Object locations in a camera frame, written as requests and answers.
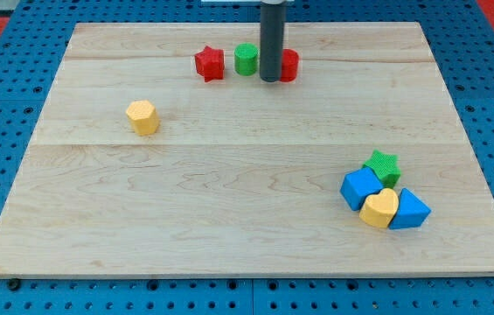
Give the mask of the white mount above rod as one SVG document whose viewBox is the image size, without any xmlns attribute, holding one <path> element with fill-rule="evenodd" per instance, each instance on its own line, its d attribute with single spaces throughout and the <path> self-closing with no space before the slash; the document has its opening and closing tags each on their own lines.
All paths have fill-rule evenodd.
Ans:
<svg viewBox="0 0 494 315">
<path fill-rule="evenodd" d="M 294 0 L 200 0 L 202 4 L 283 4 Z"/>
</svg>

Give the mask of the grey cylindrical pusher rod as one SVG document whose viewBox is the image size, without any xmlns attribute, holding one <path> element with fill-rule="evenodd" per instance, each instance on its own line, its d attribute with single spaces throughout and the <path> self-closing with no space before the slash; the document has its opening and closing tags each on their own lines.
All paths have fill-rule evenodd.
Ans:
<svg viewBox="0 0 494 315">
<path fill-rule="evenodd" d="M 284 0 L 264 0 L 260 12 L 260 77 L 276 82 L 282 76 Z"/>
</svg>

